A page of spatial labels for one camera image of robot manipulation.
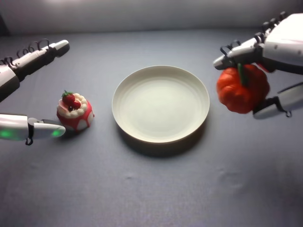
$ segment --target empty plate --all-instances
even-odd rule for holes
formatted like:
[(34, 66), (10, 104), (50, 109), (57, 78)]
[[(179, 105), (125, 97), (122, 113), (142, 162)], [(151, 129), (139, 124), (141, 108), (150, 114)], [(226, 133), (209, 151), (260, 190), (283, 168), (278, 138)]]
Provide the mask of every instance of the empty plate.
[(193, 74), (172, 66), (151, 66), (132, 73), (115, 91), (112, 110), (130, 136), (150, 143), (180, 140), (206, 119), (209, 95)]

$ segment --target pumpkin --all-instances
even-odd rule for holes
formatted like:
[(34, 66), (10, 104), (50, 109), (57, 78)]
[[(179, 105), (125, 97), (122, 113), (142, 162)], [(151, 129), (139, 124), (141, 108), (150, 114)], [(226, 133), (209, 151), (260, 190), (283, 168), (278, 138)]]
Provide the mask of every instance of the pumpkin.
[(225, 69), (217, 81), (219, 100), (230, 111), (247, 114), (269, 93), (266, 74), (255, 65)]

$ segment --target red berry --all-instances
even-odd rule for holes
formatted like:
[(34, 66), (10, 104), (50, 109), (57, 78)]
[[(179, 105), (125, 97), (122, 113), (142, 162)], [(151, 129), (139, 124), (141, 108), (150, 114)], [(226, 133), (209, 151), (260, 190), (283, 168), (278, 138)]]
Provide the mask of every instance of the red berry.
[(73, 104), (75, 102), (75, 96), (72, 94), (72, 92), (65, 91), (62, 94), (62, 101), (64, 102), (64, 104), (66, 104), (68, 106), (73, 106)]
[(76, 101), (76, 102), (74, 102), (74, 104), (73, 104), (73, 106), (72, 107), (74, 107), (74, 109), (79, 109), (80, 107), (81, 107), (81, 103), (80, 102), (78, 102), (78, 101)]

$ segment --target orange pumpkin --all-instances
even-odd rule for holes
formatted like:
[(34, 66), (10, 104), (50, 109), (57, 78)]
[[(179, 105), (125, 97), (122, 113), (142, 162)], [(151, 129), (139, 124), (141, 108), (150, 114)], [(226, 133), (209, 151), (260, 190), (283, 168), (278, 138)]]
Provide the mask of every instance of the orange pumpkin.
[(248, 78), (246, 86), (237, 68), (225, 69), (217, 81), (217, 93), (230, 111), (247, 114), (265, 99), (269, 84), (265, 73), (255, 65), (243, 65), (243, 72)]

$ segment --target table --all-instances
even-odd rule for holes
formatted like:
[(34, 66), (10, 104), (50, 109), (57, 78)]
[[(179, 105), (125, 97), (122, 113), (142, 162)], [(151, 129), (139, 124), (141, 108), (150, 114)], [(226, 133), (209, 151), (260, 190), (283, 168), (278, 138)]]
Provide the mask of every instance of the table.
[[(254, 120), (229, 112), (215, 90), (220, 46), (254, 30), (61, 34), (0, 38), (1, 57), (30, 41), (66, 39), (70, 51), (29, 75), (0, 112), (56, 120), (61, 93), (84, 95), (95, 120), (77, 137), (0, 141), (3, 227), (299, 227), (303, 225), (302, 110)], [(185, 145), (149, 147), (111, 113), (115, 88), (151, 65), (183, 68), (206, 85), (207, 121)], [(269, 75), (270, 96), (302, 81)]]

